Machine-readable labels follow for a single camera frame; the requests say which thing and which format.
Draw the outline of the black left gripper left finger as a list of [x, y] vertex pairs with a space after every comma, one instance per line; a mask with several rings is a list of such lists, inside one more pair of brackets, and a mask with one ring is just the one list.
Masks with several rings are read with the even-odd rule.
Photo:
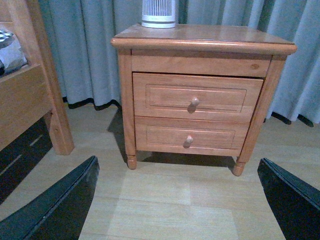
[[77, 240], [91, 207], [99, 177], [91, 156], [0, 222], [2, 240]]

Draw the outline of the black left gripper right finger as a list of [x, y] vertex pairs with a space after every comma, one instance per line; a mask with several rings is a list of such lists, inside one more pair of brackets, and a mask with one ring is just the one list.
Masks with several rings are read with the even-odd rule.
[[320, 191], [267, 158], [257, 169], [267, 202], [287, 240], [320, 238]]

